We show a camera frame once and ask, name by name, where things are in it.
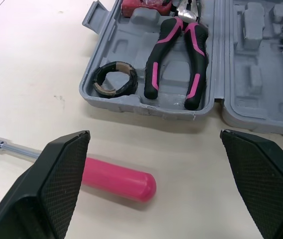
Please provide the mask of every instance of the pink and black pliers handle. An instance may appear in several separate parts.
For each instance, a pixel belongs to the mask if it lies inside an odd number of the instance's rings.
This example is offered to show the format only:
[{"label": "pink and black pliers handle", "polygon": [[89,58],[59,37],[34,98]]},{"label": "pink and black pliers handle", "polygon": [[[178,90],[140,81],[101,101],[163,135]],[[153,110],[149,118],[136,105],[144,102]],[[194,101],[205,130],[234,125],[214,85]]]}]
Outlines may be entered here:
[{"label": "pink and black pliers handle", "polygon": [[[178,18],[169,18],[161,24],[158,42],[153,48],[147,64],[145,74],[146,98],[154,100],[158,97],[160,81],[160,65],[181,35],[184,23]],[[196,110],[199,107],[206,84],[206,68],[208,60],[205,52],[205,42],[208,37],[207,29],[197,22],[192,22],[185,28],[185,42],[190,58],[190,81],[185,100],[187,110]]]}]

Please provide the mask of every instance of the gray plastic tool case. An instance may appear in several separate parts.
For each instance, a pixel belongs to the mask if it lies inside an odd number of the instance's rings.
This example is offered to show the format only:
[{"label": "gray plastic tool case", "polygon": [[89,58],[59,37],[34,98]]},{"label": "gray plastic tool case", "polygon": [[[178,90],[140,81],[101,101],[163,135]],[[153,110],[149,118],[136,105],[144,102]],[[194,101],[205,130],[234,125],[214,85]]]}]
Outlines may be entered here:
[{"label": "gray plastic tool case", "polygon": [[[92,106],[115,112],[135,112],[165,119],[194,120],[207,114],[216,100],[224,120],[234,127],[283,134],[283,3],[272,1],[201,0],[201,22],[208,26],[206,91],[196,111],[184,109],[189,83],[189,57],[180,37],[161,68],[159,96],[144,97],[144,68],[156,44],[160,25],[170,16],[137,8],[131,18],[121,15],[121,0],[111,11],[95,1],[83,25],[99,34],[80,93]],[[134,95],[101,98],[92,86],[94,70],[112,61],[133,65],[138,74]],[[108,73],[105,88],[120,88],[128,79]]]}]

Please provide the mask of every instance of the pliers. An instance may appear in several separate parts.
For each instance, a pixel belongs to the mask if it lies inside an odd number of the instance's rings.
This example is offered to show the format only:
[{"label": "pliers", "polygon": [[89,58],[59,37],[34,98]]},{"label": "pliers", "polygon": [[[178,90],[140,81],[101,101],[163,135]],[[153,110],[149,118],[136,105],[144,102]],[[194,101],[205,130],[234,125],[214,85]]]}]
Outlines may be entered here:
[{"label": "pliers", "polygon": [[199,2],[194,0],[192,3],[191,0],[182,0],[177,7],[175,17],[162,22],[159,39],[146,63],[144,90],[146,98],[154,100],[158,97],[160,65],[184,29],[186,49],[190,58],[190,81],[185,108],[196,110],[199,107],[205,89],[205,74],[208,65],[205,52],[208,31],[199,23],[200,15]]}]

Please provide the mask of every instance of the pink screwdriver handle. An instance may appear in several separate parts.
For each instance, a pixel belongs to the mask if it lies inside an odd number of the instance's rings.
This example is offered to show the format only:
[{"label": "pink screwdriver handle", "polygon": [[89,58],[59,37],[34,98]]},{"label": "pink screwdriver handle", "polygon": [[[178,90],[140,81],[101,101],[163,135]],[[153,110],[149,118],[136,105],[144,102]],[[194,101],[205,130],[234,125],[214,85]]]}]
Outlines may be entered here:
[{"label": "pink screwdriver handle", "polygon": [[157,190],[151,174],[93,158],[86,158],[82,183],[138,202],[149,201]]}]

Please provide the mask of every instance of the tool case latch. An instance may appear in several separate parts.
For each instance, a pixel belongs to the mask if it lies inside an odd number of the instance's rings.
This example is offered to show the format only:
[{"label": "tool case latch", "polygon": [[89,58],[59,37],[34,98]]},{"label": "tool case latch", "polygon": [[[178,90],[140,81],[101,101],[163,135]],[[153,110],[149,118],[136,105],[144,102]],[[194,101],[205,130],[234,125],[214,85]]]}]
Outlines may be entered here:
[{"label": "tool case latch", "polygon": [[100,34],[108,14],[109,11],[107,11],[100,1],[94,1],[84,18],[83,26],[93,30],[97,34]]}]

